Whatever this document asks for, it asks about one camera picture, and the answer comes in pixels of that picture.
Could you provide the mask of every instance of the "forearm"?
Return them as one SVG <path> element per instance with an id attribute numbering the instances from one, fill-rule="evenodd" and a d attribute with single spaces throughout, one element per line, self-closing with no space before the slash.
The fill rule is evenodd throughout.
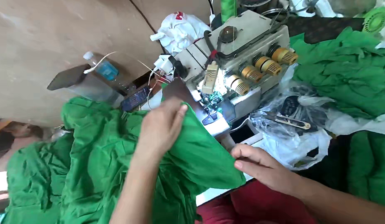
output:
<path id="1" fill-rule="evenodd" d="M 110 224 L 147 224 L 151 220 L 152 199 L 160 156 L 146 156 L 136 149 L 125 184 Z"/>
<path id="2" fill-rule="evenodd" d="M 350 194 L 336 191 L 302 177 L 300 189 L 293 195 L 325 223 L 385 223 L 385 207 Z"/>

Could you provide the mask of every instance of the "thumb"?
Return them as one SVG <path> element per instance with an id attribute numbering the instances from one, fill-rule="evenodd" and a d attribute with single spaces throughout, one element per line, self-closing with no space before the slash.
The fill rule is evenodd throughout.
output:
<path id="1" fill-rule="evenodd" d="M 186 104 L 181 105 L 179 111 L 176 112 L 175 119 L 173 120 L 173 124 L 171 127 L 171 133 L 173 134 L 179 134 L 181 130 L 181 124 L 184 120 L 184 115 L 186 114 L 186 111 L 188 109 L 188 106 Z"/>
<path id="2" fill-rule="evenodd" d="M 269 169 L 272 169 L 243 160 L 236 160 L 234 166 L 237 170 L 240 170 L 257 180 L 261 180 L 263 176 L 268 175 Z"/>

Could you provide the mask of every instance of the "sewing machine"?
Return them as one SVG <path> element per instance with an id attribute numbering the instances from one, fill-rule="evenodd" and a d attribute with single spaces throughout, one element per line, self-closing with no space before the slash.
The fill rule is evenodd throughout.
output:
<path id="1" fill-rule="evenodd" d="M 220 53 L 215 63 L 208 65 L 213 49 Z M 289 49 L 286 25 L 248 10 L 206 34 L 175 59 L 186 68 L 182 80 L 199 108 L 193 108 L 197 117 L 216 137 L 257 109 L 261 95 L 279 83 L 297 57 Z"/>

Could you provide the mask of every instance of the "brown knob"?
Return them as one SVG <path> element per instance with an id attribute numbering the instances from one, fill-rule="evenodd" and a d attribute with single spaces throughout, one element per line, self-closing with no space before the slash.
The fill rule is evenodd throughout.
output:
<path id="1" fill-rule="evenodd" d="M 226 78 L 225 85 L 241 96 L 246 95 L 249 92 L 249 86 L 235 74 Z"/>
<path id="2" fill-rule="evenodd" d="M 254 82 L 258 82 L 263 77 L 263 74 L 257 68 L 255 68 L 255 66 L 252 65 L 246 65 L 241 70 L 241 74 L 246 79 L 250 79 Z"/>
<path id="3" fill-rule="evenodd" d="M 276 63 L 275 61 L 271 60 L 269 57 L 266 57 L 266 56 L 260 57 L 256 61 L 255 67 L 260 69 L 260 71 L 262 72 L 265 72 L 267 74 L 274 75 L 274 76 L 278 75 L 282 70 L 282 67 L 278 63 Z"/>
<path id="4" fill-rule="evenodd" d="M 271 56 L 271 59 L 280 63 L 280 64 L 287 64 L 287 65 L 293 65 L 298 60 L 298 55 L 284 47 L 280 47 L 274 51 L 274 53 Z"/>

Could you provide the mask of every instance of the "bottle cap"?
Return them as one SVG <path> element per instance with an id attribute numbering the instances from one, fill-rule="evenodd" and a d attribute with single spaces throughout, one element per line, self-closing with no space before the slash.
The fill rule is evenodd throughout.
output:
<path id="1" fill-rule="evenodd" d="M 90 60 L 91 58 L 93 58 L 93 52 L 88 51 L 84 54 L 84 59 Z"/>

